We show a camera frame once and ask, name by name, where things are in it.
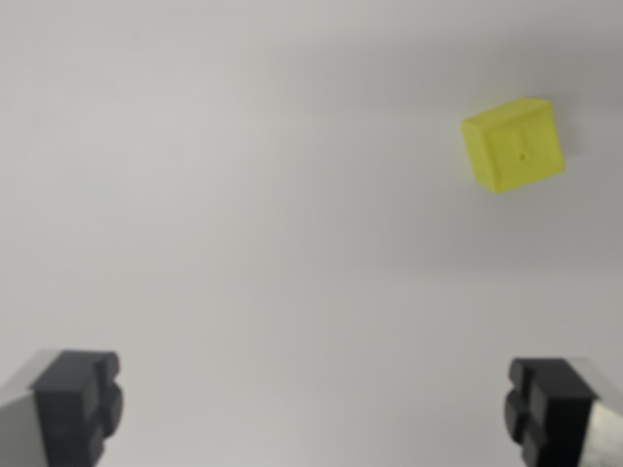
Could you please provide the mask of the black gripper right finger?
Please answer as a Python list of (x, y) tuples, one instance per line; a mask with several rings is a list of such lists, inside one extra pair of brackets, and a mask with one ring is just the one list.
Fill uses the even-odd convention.
[(510, 439), (531, 467), (622, 464), (622, 388), (585, 358), (515, 358), (504, 401)]

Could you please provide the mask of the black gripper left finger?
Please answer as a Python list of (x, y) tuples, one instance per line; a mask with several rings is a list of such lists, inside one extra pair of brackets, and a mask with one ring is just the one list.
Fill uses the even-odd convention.
[(43, 349), (1, 383), (3, 466), (95, 466), (121, 423), (114, 351)]

